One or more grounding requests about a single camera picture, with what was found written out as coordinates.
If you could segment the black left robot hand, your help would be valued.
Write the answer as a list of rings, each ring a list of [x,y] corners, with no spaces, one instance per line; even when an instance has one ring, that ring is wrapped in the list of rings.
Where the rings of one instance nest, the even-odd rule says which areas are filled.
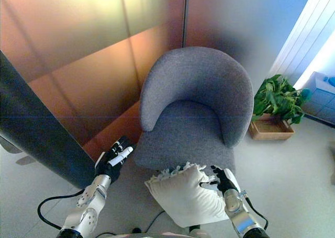
[[[115,182],[120,176],[123,163],[135,147],[127,136],[120,137],[108,151],[101,153],[95,164],[95,177],[107,175],[111,178],[111,183]]]

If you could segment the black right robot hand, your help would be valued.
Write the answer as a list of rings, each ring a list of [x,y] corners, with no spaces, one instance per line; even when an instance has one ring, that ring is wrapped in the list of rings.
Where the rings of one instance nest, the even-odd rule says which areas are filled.
[[[199,186],[201,188],[207,190],[220,191],[223,195],[229,189],[234,189],[237,192],[240,192],[240,189],[238,188],[238,183],[235,184],[227,175],[229,174],[228,172],[230,171],[230,169],[228,168],[221,169],[216,165],[211,165],[210,167],[219,180],[211,180],[210,182],[200,182]]]

